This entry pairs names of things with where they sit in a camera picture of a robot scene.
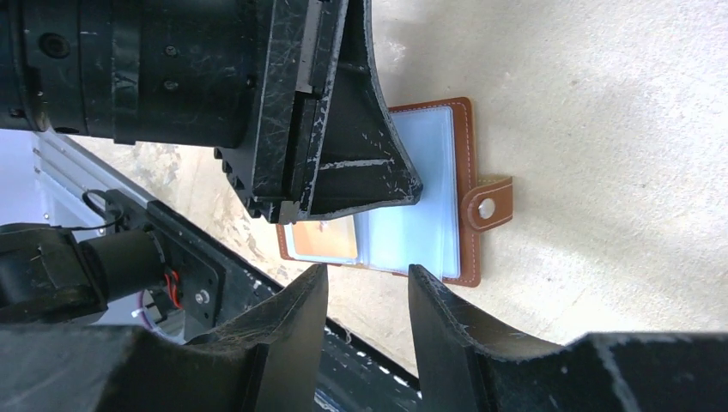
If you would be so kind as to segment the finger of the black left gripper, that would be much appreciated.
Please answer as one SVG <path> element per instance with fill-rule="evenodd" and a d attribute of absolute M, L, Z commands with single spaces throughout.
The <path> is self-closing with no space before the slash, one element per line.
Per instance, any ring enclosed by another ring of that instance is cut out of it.
<path fill-rule="evenodd" d="M 332 55 L 312 121 L 299 221 L 414 205 L 423 189 L 379 84 L 372 4 L 336 5 Z"/>

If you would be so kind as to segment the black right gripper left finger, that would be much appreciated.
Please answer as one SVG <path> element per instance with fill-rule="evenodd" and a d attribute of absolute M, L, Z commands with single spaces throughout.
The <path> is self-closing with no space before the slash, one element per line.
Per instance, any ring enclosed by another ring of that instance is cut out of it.
<path fill-rule="evenodd" d="M 309 411 L 328 301 L 316 264 L 180 345 L 136 326 L 7 325 L 4 411 Z"/>

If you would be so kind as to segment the brown leather card holder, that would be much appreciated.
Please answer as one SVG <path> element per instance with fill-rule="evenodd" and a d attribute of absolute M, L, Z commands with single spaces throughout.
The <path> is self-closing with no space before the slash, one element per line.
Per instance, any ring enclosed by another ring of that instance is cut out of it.
<path fill-rule="evenodd" d="M 334 263 L 295 257 L 287 226 L 277 226 L 285 260 L 359 267 L 403 276 L 410 264 L 467 288 L 481 282 L 481 235 L 513 218 L 513 179 L 479 176 L 472 104 L 466 97 L 390 110 L 423 181 L 419 203 L 362 212 L 355 220 L 359 256 Z"/>

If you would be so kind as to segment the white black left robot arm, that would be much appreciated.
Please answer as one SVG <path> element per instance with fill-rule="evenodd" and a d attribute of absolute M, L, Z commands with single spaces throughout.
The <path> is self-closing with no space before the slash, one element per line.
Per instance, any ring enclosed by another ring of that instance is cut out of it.
<path fill-rule="evenodd" d="M 422 182 L 381 93 L 368 1 L 4 1 L 1 126 L 211 147 L 253 218 L 412 205 Z M 1 319 L 60 323 L 165 286 L 215 324 L 218 264 L 101 191 L 106 235 L 1 228 Z"/>

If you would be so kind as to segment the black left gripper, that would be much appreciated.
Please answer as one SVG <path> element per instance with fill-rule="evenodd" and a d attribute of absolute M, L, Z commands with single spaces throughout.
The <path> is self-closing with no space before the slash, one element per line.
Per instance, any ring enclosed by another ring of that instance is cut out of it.
<path fill-rule="evenodd" d="M 1 126 L 218 147 L 253 218 L 303 219 L 339 1 L 4 1 Z"/>

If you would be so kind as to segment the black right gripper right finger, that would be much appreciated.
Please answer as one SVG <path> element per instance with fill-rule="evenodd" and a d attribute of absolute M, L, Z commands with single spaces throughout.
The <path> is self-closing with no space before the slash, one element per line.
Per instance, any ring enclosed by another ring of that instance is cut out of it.
<path fill-rule="evenodd" d="M 409 314 L 426 411 L 724 411 L 724 333 L 590 333 L 558 345 L 409 267 Z"/>

